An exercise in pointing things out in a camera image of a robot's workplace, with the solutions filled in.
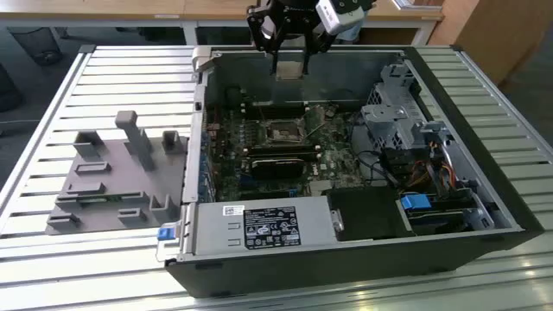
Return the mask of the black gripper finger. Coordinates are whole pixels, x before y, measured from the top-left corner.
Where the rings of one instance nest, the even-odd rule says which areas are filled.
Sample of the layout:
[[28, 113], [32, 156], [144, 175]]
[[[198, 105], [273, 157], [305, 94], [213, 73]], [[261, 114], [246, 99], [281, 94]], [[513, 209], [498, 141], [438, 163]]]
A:
[[304, 20], [304, 41], [302, 74], [306, 75], [310, 57], [320, 52], [326, 52], [333, 43], [333, 35], [326, 32], [320, 21]]
[[246, 23], [256, 49], [272, 55], [270, 75], [277, 71], [281, 46], [281, 5], [249, 6]]

